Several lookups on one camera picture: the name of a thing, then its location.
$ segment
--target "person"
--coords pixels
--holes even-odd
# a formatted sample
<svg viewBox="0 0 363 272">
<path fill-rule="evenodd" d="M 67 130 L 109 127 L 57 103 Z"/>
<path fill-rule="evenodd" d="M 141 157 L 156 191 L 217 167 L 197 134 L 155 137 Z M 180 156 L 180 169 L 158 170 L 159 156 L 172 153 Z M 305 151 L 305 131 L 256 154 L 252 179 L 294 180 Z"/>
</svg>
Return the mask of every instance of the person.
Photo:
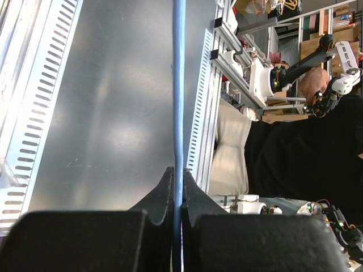
<svg viewBox="0 0 363 272">
<path fill-rule="evenodd" d="M 299 84 L 307 103 L 329 82 L 312 69 Z M 221 99 L 209 194 L 318 201 L 363 224 L 363 98 L 348 94 L 323 118 L 252 122 Z"/>
</svg>

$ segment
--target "blue cable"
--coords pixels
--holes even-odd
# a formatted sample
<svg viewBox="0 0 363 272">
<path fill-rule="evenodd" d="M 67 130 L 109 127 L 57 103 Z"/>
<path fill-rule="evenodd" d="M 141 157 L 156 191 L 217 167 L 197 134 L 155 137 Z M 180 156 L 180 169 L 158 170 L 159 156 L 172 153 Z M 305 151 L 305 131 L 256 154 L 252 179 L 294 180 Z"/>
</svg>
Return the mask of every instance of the blue cable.
<svg viewBox="0 0 363 272">
<path fill-rule="evenodd" d="M 185 66 L 185 13 L 186 0 L 173 1 L 173 137 L 174 137 L 174 218 L 172 243 L 172 270 L 182 270 L 182 202 L 183 202 L 183 115 L 184 115 L 184 66 Z"/>
</svg>

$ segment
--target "plastic bag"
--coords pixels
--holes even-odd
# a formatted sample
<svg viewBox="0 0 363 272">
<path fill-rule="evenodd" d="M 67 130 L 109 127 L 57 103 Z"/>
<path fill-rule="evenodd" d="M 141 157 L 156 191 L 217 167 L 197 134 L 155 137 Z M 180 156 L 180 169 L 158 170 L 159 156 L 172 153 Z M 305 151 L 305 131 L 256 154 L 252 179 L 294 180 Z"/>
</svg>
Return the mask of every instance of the plastic bag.
<svg viewBox="0 0 363 272">
<path fill-rule="evenodd" d="M 249 14 L 263 14 L 266 12 L 266 1 L 265 0 L 252 0 L 248 4 L 245 11 Z"/>
<path fill-rule="evenodd" d="M 0 157 L 0 189 L 16 186 L 18 183 L 6 159 Z"/>
</svg>

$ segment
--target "blue tube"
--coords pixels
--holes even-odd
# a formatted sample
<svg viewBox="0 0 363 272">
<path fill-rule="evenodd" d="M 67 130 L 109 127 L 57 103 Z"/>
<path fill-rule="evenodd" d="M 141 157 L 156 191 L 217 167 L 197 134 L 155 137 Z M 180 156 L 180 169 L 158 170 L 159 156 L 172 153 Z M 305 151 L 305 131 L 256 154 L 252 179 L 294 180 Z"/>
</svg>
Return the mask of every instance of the blue tube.
<svg viewBox="0 0 363 272">
<path fill-rule="evenodd" d="M 185 12 L 186 0 L 173 1 L 173 137 L 174 137 L 174 220 L 172 243 L 172 269 L 179 272 L 181 263 L 181 225 L 183 201 L 183 116 L 184 116 L 184 66 L 185 66 Z"/>
</svg>

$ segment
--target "perforated metal strip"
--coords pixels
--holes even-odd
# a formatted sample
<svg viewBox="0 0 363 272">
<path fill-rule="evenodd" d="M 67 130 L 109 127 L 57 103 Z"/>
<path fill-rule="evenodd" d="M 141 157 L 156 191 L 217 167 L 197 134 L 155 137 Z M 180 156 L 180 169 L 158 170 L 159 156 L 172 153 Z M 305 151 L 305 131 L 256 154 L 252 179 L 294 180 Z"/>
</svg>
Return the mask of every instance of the perforated metal strip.
<svg viewBox="0 0 363 272">
<path fill-rule="evenodd" d="M 207 29 L 204 36 L 204 47 L 199 72 L 199 82 L 195 110 L 193 116 L 192 134 L 189 143 L 189 153 L 187 168 L 192 176 L 197 180 L 197 169 L 201 152 L 201 141 L 203 133 L 203 123 L 206 111 L 206 101 L 208 97 L 209 77 L 210 77 L 210 50 L 212 48 L 213 35 Z"/>
<path fill-rule="evenodd" d="M 28 210 L 83 0 L 53 0 L 6 160 L 19 186 L 0 190 L 0 233 Z"/>
</svg>

